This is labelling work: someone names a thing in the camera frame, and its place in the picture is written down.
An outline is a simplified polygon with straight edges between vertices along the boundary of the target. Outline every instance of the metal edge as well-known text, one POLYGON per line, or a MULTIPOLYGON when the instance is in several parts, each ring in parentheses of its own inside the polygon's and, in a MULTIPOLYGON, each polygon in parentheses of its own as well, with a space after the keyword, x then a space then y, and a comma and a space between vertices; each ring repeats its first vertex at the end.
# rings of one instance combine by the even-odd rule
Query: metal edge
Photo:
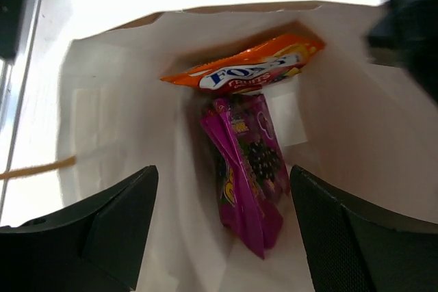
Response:
MULTIPOLYGON (((5 81, 0 84, 3 87, 1 91, 2 99, 0 100, 0 118, 3 118, 0 121, 0 145, 9 145, 9 147, 0 149, 0 152, 4 152, 0 156, 2 171, 8 171, 12 164, 41 0, 25 0, 24 4, 17 55, 13 63, 5 63, 6 66, 11 66, 12 69, 9 70, 10 74, 2 75, 5 81)), ((4 180, 1 184, 0 222, 7 188, 8 180, 4 180)))

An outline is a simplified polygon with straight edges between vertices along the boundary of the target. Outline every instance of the black object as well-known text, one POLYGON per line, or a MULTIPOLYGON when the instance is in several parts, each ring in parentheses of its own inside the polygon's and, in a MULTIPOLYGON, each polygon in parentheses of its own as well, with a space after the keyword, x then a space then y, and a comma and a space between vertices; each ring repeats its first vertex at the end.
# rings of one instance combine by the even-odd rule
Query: black object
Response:
POLYGON ((135 290, 157 182, 150 166, 58 212, 0 228, 0 291, 135 290))
POLYGON ((438 102, 438 0, 388 0, 368 36, 376 64, 403 66, 438 102))
POLYGON ((25 0, 0 0, 0 58, 14 59, 25 0))
POLYGON ((438 291, 438 225, 380 208, 298 166, 290 180, 315 292, 438 291))

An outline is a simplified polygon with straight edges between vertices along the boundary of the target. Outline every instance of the blackberry image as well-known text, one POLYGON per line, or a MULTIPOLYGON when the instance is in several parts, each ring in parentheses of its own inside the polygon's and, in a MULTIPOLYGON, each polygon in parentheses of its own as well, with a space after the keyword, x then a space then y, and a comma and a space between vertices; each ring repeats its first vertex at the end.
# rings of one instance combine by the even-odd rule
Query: blackberry image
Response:
POLYGON ((281 167, 280 157, 263 140, 248 145, 248 161, 258 181, 274 181, 275 172, 281 167))

